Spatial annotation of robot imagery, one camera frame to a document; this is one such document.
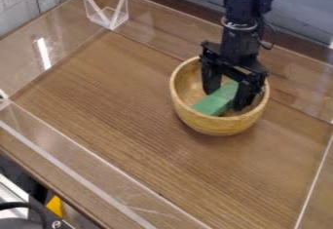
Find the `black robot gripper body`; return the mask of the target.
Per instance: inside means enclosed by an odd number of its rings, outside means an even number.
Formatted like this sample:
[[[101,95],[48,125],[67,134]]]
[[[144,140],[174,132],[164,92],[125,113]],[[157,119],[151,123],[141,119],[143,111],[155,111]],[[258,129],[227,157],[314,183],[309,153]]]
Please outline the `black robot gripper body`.
[[[220,23],[220,42],[202,43],[200,63],[203,60],[214,63],[219,67],[220,77],[226,75],[238,83],[242,80],[264,80],[267,70],[258,60],[264,31],[263,19],[235,22],[223,18]]]

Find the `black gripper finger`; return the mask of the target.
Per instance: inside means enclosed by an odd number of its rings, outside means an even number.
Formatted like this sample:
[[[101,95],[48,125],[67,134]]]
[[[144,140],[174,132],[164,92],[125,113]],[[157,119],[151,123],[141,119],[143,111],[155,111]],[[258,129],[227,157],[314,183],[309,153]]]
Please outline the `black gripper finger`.
[[[202,84],[207,95],[210,95],[220,86],[219,67],[204,60],[202,61]]]
[[[254,101],[256,95],[262,93],[264,80],[250,82],[242,80],[238,83],[235,97],[232,99],[232,108],[235,111],[242,111]]]

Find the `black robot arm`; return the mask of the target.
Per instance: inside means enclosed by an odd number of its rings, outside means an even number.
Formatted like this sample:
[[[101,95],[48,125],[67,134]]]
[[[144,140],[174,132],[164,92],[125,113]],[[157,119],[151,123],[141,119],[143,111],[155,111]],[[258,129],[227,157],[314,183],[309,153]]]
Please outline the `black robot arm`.
[[[238,83],[232,108],[244,109],[262,92],[268,71],[258,60],[260,49],[271,50],[274,43],[262,40],[264,29],[274,28],[264,20],[272,0],[223,0],[220,42],[204,41],[199,62],[202,85],[207,95],[219,86],[222,76]]]

